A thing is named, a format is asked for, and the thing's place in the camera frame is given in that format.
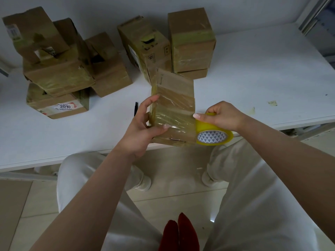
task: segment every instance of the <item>leg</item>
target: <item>leg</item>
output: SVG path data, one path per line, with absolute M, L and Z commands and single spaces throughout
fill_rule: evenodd
M 61 212 L 86 183 L 104 156 L 96 153 L 78 153 L 68 156 L 59 169 L 57 181 L 57 201 Z M 131 189 L 141 184 L 143 173 L 132 167 L 125 188 Z M 111 226 L 107 232 L 102 250 L 158 250 L 162 234 L 144 219 L 136 205 L 124 190 Z
M 207 171 L 229 186 L 205 251 L 318 250 L 312 220 L 246 140 L 212 157 Z

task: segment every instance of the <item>person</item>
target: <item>person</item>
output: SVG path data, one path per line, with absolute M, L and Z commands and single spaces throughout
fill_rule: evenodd
M 149 181 L 132 163 L 144 155 L 153 137 L 169 128 L 145 124 L 147 107 L 158 97 L 140 104 L 106 157 L 79 153 L 64 160 L 57 183 L 60 213 L 32 251 L 158 250 L 162 234 L 126 193 L 133 187 L 148 188 Z M 318 250 L 313 221 L 334 242 L 335 158 L 228 102 L 207 112 L 216 115 L 194 117 L 236 131 L 244 139 L 216 147 L 202 176 L 209 186 L 229 182 L 204 250 Z

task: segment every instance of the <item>cardboard box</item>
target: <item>cardboard box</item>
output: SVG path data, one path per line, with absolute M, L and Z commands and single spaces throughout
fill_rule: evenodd
M 131 63 L 153 84 L 157 68 L 172 71 L 170 42 L 150 22 L 137 16 L 118 26 Z
M 158 69 L 157 77 L 151 94 L 159 94 L 160 97 L 150 106 L 149 122 L 152 126 L 169 124 L 171 128 L 152 142 L 173 146 L 195 144 L 193 80 L 162 69 Z
M 2 18 L 16 51 L 30 63 L 38 63 L 37 50 L 57 55 L 70 47 L 42 7 Z
M 99 97 L 104 97 L 133 83 L 107 33 L 99 33 L 85 42 L 90 50 L 94 71 L 95 84 L 92 85 L 92 89 Z
M 80 90 L 60 97 L 52 97 L 38 85 L 30 83 L 27 105 L 51 119 L 58 119 L 88 111 L 89 89 Z
M 215 48 L 215 35 L 204 8 L 167 15 L 176 73 L 208 69 Z
M 199 78 L 204 78 L 207 76 L 208 69 L 203 70 L 192 70 L 192 71 L 185 71 L 185 72 L 179 72 L 179 75 L 182 75 L 183 77 L 195 80 Z
M 23 59 L 23 74 L 51 96 L 59 97 L 95 84 L 93 69 L 85 42 L 70 18 L 54 22 L 70 49 L 39 63 Z

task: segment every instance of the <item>white shoe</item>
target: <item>white shoe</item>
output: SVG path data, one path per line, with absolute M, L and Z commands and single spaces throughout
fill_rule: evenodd
M 214 187 L 216 184 L 218 184 L 218 181 L 213 180 L 207 173 L 207 170 L 204 171 L 204 173 L 201 176 L 201 180 L 203 184 L 205 184 L 207 187 Z
M 148 176 L 144 175 L 141 184 L 135 189 L 140 191 L 148 191 L 150 187 L 151 187 L 151 179 Z

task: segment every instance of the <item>hand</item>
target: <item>hand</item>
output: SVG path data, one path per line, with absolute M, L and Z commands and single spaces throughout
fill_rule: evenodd
M 239 132 L 243 123 L 251 118 L 239 111 L 232 104 L 221 101 L 206 110 L 206 113 L 216 113 L 216 115 L 206 115 L 195 113 L 193 117 L 202 122 L 208 122 L 226 130 Z
M 137 113 L 131 121 L 126 133 L 115 149 L 120 149 L 130 156 L 134 156 L 134 160 L 144 155 L 148 144 L 157 135 L 161 135 L 168 130 L 169 125 L 159 127 L 148 127 L 145 123 L 149 120 L 147 108 L 159 98 L 159 95 L 153 95 L 143 101 L 138 107 Z

